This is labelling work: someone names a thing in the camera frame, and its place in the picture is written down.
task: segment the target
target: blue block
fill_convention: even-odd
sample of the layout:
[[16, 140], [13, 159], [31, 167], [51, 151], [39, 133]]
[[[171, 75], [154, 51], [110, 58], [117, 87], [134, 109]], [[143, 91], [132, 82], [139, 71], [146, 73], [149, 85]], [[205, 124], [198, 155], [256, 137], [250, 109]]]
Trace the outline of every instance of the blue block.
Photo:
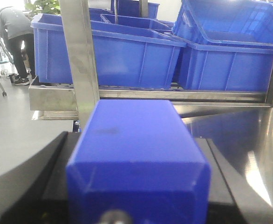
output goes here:
[[100, 100], [67, 165], [72, 224], [204, 224], [211, 169], [165, 100]]

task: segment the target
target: gray floor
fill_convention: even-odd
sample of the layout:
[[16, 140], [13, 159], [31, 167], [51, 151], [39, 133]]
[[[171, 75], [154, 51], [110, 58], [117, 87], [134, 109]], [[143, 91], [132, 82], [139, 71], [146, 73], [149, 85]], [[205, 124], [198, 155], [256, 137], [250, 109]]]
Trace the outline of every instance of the gray floor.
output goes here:
[[[9, 63], [1, 69], [14, 72]], [[1, 78], [7, 97], [0, 89], [0, 175], [39, 152], [62, 131], [72, 131], [72, 121], [31, 121], [28, 86], [13, 86]]]

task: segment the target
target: green leaves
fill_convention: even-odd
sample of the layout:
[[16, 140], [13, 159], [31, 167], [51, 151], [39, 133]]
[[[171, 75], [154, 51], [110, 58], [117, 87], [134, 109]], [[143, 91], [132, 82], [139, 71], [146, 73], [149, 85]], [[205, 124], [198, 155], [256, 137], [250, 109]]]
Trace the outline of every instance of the green leaves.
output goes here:
[[32, 15], [47, 13], [60, 15], [61, 9], [58, 0], [36, 0], [34, 4], [27, 3], [25, 8], [31, 10]]

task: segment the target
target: stacked crates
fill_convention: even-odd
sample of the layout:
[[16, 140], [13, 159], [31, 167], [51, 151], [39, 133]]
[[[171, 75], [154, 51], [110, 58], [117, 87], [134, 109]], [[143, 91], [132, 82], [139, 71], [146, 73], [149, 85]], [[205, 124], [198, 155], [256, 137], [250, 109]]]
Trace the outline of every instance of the stacked crates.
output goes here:
[[273, 5], [184, 0], [173, 33], [187, 42], [177, 82], [185, 89], [267, 91], [273, 64]]
[[[71, 84], [60, 16], [32, 21], [36, 75], [44, 83]], [[179, 52], [186, 46], [154, 30], [91, 21], [99, 85], [169, 89]]]

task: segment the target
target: white wall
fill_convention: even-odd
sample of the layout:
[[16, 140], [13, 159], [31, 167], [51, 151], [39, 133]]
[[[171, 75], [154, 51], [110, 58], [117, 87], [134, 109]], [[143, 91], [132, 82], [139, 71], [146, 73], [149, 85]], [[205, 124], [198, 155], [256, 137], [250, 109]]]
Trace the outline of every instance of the white wall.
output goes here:
[[24, 0], [0, 0], [0, 9], [7, 6], [13, 6], [18, 9], [24, 10]]
[[[176, 21], [181, 7], [181, 0], [149, 0], [148, 2], [158, 3], [157, 18], [166, 21]], [[88, 0], [89, 7], [110, 8], [110, 0]]]
[[176, 21], [181, 0], [149, 0], [149, 2], [159, 3], [157, 18], [159, 20]]

